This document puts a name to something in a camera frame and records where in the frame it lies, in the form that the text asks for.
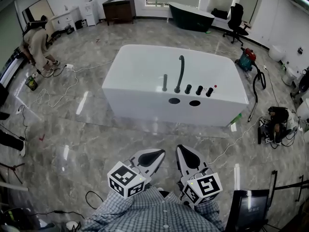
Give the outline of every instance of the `black screen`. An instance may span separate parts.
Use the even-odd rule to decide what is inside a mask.
[[[247,227],[264,220],[266,204],[267,196],[241,198],[237,227]]]

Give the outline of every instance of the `black knob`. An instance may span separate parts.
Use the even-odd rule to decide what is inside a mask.
[[[192,86],[190,84],[187,85],[187,88],[185,89],[185,93],[188,95],[190,94],[190,90],[191,90]]]
[[[202,92],[202,90],[203,90],[203,86],[198,86],[197,91],[196,91],[196,94],[197,94],[197,95],[200,95],[201,92]]]
[[[168,75],[164,74],[163,76],[163,88],[162,88],[162,91],[167,91],[167,88],[166,88],[166,84],[168,82]]]
[[[210,97],[212,92],[213,92],[213,88],[210,87],[206,93],[206,96]]]

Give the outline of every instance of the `red mark on floor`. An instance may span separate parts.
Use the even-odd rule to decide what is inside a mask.
[[[43,137],[42,137],[42,138],[40,138],[40,137],[39,137],[39,140],[43,142],[44,137],[45,137],[45,134],[43,135]]]

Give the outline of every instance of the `checkered shirt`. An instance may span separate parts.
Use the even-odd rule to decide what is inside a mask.
[[[195,206],[182,204],[174,193],[163,198],[151,187],[124,199],[111,191],[107,200],[87,218],[82,232],[218,232],[223,231],[219,207],[210,201]]]

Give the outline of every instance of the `brown wooden cabinet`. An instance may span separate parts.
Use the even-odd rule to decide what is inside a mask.
[[[136,18],[134,0],[108,0],[103,3],[107,25],[110,21],[132,21]]]

